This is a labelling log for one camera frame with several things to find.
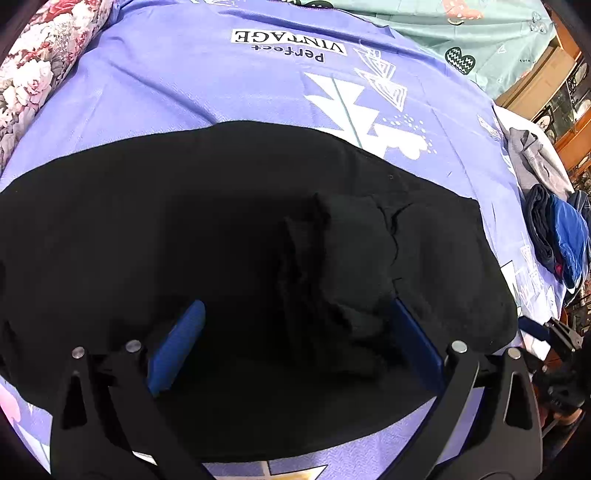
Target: gray cloth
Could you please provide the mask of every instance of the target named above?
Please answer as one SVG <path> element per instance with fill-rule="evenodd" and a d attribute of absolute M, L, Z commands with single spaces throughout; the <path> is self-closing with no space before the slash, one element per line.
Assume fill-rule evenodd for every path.
<path fill-rule="evenodd" d="M 527 196 L 537 183 L 541 183 L 565 202 L 574 193 L 562 164 L 556 164 L 547 147 L 533 133 L 511 128 L 507 150 L 524 195 Z"/>

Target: folded clothes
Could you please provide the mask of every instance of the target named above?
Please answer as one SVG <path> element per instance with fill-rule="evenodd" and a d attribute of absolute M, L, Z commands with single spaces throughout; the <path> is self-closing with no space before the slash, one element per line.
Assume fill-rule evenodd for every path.
<path fill-rule="evenodd" d="M 549 272 L 562 278 L 562 259 L 556 255 L 550 215 L 550 194 L 544 186 L 536 183 L 525 197 L 525 226 L 534 244 L 535 257 Z"/>
<path fill-rule="evenodd" d="M 536 183 L 541 183 L 564 201 L 574 192 L 562 164 L 556 164 L 547 147 L 528 130 L 511 128 L 507 150 L 525 195 Z"/>
<path fill-rule="evenodd" d="M 589 230 L 581 214 L 556 195 L 550 196 L 551 228 L 556 247 L 563 259 L 563 280 L 567 288 L 576 288 L 581 280 L 587 255 Z"/>

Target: floral fabric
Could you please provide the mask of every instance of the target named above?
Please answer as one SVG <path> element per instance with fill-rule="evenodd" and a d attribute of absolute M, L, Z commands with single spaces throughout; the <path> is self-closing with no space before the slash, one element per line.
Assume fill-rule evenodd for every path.
<path fill-rule="evenodd" d="M 35 115 L 102 28 L 113 0 L 49 0 L 0 67 L 0 174 Z"/>

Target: black fabric fold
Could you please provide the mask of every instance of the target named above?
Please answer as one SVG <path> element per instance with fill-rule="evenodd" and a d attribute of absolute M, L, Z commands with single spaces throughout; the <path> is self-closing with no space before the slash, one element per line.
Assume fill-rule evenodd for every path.
<path fill-rule="evenodd" d="M 550 193 L 541 184 L 533 185 L 525 198 L 524 219 L 535 257 L 549 272 L 561 277 L 561 259 L 552 230 Z"/>

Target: black fabric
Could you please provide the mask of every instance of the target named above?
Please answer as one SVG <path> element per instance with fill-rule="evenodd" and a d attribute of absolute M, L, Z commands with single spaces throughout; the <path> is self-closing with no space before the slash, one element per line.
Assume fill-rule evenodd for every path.
<path fill-rule="evenodd" d="M 451 339 L 492 352 L 514 337 L 515 305 L 474 200 L 331 135 L 228 122 L 73 154 L 0 194 L 0 355 L 11 381 L 51 412 L 75 346 L 101 353 L 143 340 L 200 299 L 206 327 L 157 400 L 200 460 L 297 455 L 399 420 L 431 395 L 395 355 L 365 377 L 294 361 L 280 251 L 285 219 L 307 222 L 317 192 L 394 207 L 393 290 L 442 354 Z M 381 248 L 376 255 L 390 255 Z M 333 277 L 326 291 L 350 307 L 344 281 Z M 372 277 L 377 294 L 352 302 L 370 332 L 382 326 L 367 309 L 386 283 Z"/>
<path fill-rule="evenodd" d="M 279 292 L 294 362 L 382 375 L 391 338 L 380 303 L 394 298 L 396 245 L 371 197 L 316 195 L 308 221 L 286 219 Z"/>
<path fill-rule="evenodd" d="M 525 198 L 524 219 L 535 257 L 549 272 L 561 277 L 561 256 L 552 230 L 550 194 L 543 185 L 533 185 Z"/>

